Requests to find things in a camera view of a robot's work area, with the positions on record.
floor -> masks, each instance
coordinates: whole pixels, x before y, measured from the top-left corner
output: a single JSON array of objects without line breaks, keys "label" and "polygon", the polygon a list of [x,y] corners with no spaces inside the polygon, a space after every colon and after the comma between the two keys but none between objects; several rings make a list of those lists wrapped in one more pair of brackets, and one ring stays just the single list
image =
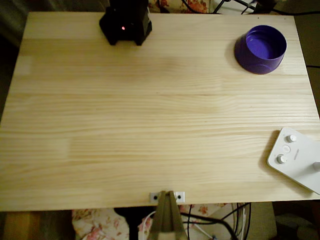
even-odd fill
[{"label": "floor", "polygon": [[[280,8],[288,12],[303,12],[311,10],[320,10],[320,1],[304,0],[303,6],[297,4],[290,4],[293,0],[283,1]],[[224,14],[239,14],[243,6],[236,2],[228,2],[226,6],[221,9]],[[320,66],[320,15],[307,15],[295,18],[298,34],[300,37],[301,47],[307,66]],[[8,41],[0,36],[0,119],[2,117],[3,108],[5,105],[6,97],[8,94],[12,74],[15,67],[15,62],[18,55],[18,49],[12,46]],[[308,67],[307,68],[311,87],[313,90],[315,102],[318,112],[320,113],[320,68]],[[265,207],[255,204],[252,210],[258,213],[264,211]],[[42,213],[44,221],[41,222],[41,234],[43,240],[74,240],[75,233],[71,226],[71,211],[44,211]],[[0,212],[0,240],[2,239],[2,230],[4,226],[5,213]],[[258,239],[256,234],[259,234],[262,225],[260,221],[252,221],[252,229],[250,239]]]}]

wire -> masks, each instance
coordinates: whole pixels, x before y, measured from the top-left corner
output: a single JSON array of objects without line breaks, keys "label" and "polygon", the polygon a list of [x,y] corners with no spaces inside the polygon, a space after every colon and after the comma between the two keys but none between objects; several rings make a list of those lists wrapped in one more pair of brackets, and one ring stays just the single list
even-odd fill
[{"label": "wire", "polygon": [[189,208],[189,214],[188,214],[188,225],[186,227],[187,229],[187,232],[188,232],[188,239],[190,240],[190,234],[189,234],[189,222],[190,222],[190,216],[191,216],[191,209],[192,209],[192,205],[190,205],[190,208]]},{"label": "wire", "polygon": [[216,14],[218,10],[221,8],[221,6],[225,3],[226,0],[221,0],[219,5],[213,10],[213,14]]},{"label": "wire", "polygon": [[212,239],[212,236],[207,233],[205,230],[203,230],[201,227],[199,227],[197,224],[194,225],[197,229],[200,230],[200,232],[202,232],[204,235],[206,235],[207,237],[209,237],[209,239]]},{"label": "wire", "polygon": [[280,11],[277,9],[272,9],[271,11],[281,14],[281,15],[289,15],[289,16],[302,16],[302,15],[310,15],[310,14],[320,14],[320,11],[307,11],[307,12],[298,12],[298,13],[289,13],[285,11]]},{"label": "wire", "polygon": [[142,225],[142,240],[145,240],[145,228],[146,228],[146,222],[148,220],[148,218],[151,217],[152,214],[155,214],[156,211],[151,212],[148,216],[146,216],[145,220],[143,221],[143,225]]},{"label": "wire", "polygon": [[315,66],[315,65],[306,65],[307,68],[315,68],[315,69],[320,69],[320,66]]},{"label": "wire", "polygon": [[235,232],[233,231],[233,229],[230,227],[230,225],[228,223],[226,223],[225,221],[221,220],[221,219],[205,217],[205,216],[198,216],[198,215],[193,215],[193,214],[187,214],[187,213],[184,213],[184,212],[181,212],[181,215],[182,216],[187,216],[187,217],[190,216],[191,218],[208,221],[208,222],[212,222],[212,223],[215,223],[215,224],[222,224],[222,225],[224,225],[226,227],[226,229],[230,233],[230,235],[231,235],[233,240],[239,240],[238,237],[236,236]]},{"label": "wire", "polygon": [[207,237],[209,237],[210,239],[212,239],[212,236],[211,236],[209,233],[207,233],[205,230],[203,230],[201,227],[198,226],[198,222],[193,221],[192,223],[193,223],[193,225],[194,225],[197,229],[199,229],[204,235],[206,235]]},{"label": "wire", "polygon": [[249,229],[250,229],[250,220],[251,220],[251,203],[249,204],[249,219],[248,219],[248,226],[246,227],[246,233],[244,236],[244,240],[247,240],[247,238],[248,238]]},{"label": "wire", "polygon": [[238,225],[239,225],[239,211],[236,211],[236,222],[235,222],[235,228],[234,228],[235,234],[237,234]]},{"label": "wire", "polygon": [[[242,0],[234,0],[234,1],[237,2],[238,4],[241,4],[241,5],[245,6],[245,7],[248,6],[248,3],[246,3],[245,1],[242,1]],[[255,10],[255,7],[249,5],[249,9]]]},{"label": "wire", "polygon": [[249,6],[247,6],[242,12],[241,15],[245,13],[245,11],[247,11],[247,9],[249,8]]},{"label": "wire", "polygon": [[233,213],[235,213],[236,211],[238,211],[239,209],[244,208],[245,206],[249,205],[250,202],[247,202],[239,207],[237,207],[235,210],[233,210],[232,212],[228,213],[227,215],[225,215],[223,218],[221,218],[221,220],[225,220],[227,217],[229,217],[230,215],[232,215]]},{"label": "wire", "polygon": [[214,13],[214,11],[213,11],[213,12],[200,12],[200,11],[196,11],[196,10],[192,9],[192,8],[188,5],[188,3],[186,2],[186,0],[181,0],[181,1],[182,1],[183,4],[186,6],[186,8],[189,9],[190,12],[192,12],[192,13],[194,13],[194,14],[220,14],[220,13]]},{"label": "wire", "polygon": [[241,229],[241,240],[244,240],[244,232],[245,232],[245,226],[246,226],[246,208],[243,208],[243,217],[242,217],[242,229]]},{"label": "wire", "polygon": [[203,14],[203,12],[200,12],[200,11],[196,11],[196,10],[193,10],[189,5],[188,3],[185,1],[185,0],[181,0],[183,2],[183,4],[186,6],[187,9],[189,9],[191,12],[193,12],[194,14]]},{"label": "wire", "polygon": [[158,3],[160,13],[162,13],[162,14],[169,14],[170,13],[167,9],[165,9],[163,6],[161,6],[160,0],[157,0],[156,2]]}]

floral cushion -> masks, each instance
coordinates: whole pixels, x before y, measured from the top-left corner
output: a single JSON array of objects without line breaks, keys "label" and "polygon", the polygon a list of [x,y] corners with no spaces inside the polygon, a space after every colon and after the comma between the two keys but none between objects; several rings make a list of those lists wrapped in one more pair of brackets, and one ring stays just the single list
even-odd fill
[{"label": "floral cushion", "polygon": [[[190,8],[200,13],[211,13],[213,0],[185,0]],[[187,14],[192,13],[181,0],[159,0],[161,7],[170,13]],[[159,13],[158,0],[149,0],[149,10],[151,13]]]},{"label": "floral cushion", "polygon": [[[226,205],[226,203],[193,205],[191,208],[191,213],[207,217],[222,208],[224,205]],[[179,208],[181,212],[188,213],[190,205],[181,205]],[[182,220],[187,221],[187,217],[182,217]],[[141,224],[138,226],[139,240],[142,240],[142,235],[145,236],[144,239],[147,239],[153,220],[152,218],[149,218],[146,221],[143,232],[144,221],[145,218],[141,220]],[[72,224],[76,234],[81,240],[129,239],[129,227],[126,219],[123,216],[118,215],[113,208],[73,210]],[[197,231],[193,224],[190,224],[189,227],[190,236],[196,236],[192,239],[208,239],[208,237]]]}]

white base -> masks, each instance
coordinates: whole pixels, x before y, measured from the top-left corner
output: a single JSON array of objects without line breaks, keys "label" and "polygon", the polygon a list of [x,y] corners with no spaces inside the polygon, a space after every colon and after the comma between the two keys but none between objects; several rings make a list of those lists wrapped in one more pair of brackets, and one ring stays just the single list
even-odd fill
[{"label": "white base", "polygon": [[[288,140],[290,135],[296,136],[295,142]],[[285,163],[278,161],[279,155],[286,158]],[[270,167],[320,195],[320,171],[314,166],[315,162],[320,162],[320,142],[313,141],[292,128],[284,127],[267,162]]]}]

purple pet bowl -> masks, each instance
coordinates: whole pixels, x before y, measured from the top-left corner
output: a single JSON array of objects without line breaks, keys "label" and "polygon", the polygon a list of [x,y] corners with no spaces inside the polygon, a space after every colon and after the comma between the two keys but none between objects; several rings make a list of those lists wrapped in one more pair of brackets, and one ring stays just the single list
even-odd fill
[{"label": "purple pet bowl", "polygon": [[234,55],[238,63],[254,74],[268,74],[275,70],[287,49],[285,37],[267,25],[251,28],[235,43]]}]

